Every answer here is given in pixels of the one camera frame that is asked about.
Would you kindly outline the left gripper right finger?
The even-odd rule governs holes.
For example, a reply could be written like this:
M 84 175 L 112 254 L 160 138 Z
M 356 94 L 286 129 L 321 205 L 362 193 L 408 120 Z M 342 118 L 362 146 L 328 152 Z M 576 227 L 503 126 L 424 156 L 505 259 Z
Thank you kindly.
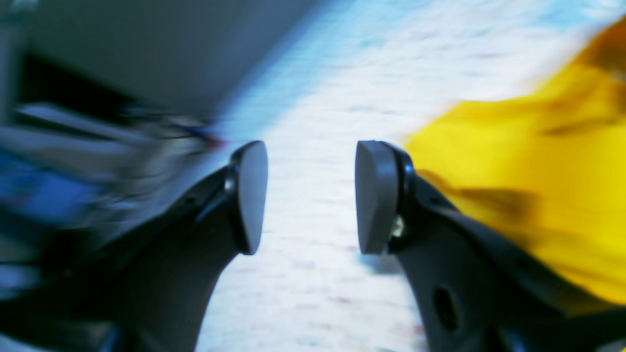
M 400 263 L 432 352 L 619 352 L 626 312 L 465 216 L 409 154 L 357 143 L 358 244 Z

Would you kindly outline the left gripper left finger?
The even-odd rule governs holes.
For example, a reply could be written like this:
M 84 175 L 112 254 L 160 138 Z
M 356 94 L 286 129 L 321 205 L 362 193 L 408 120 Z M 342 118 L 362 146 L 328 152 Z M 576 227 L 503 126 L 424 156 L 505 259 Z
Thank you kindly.
M 229 163 L 165 212 L 123 232 L 63 229 L 85 183 L 31 169 L 34 190 L 1 203 L 1 338 L 42 352 L 192 352 L 229 263 L 259 249 L 268 148 Z

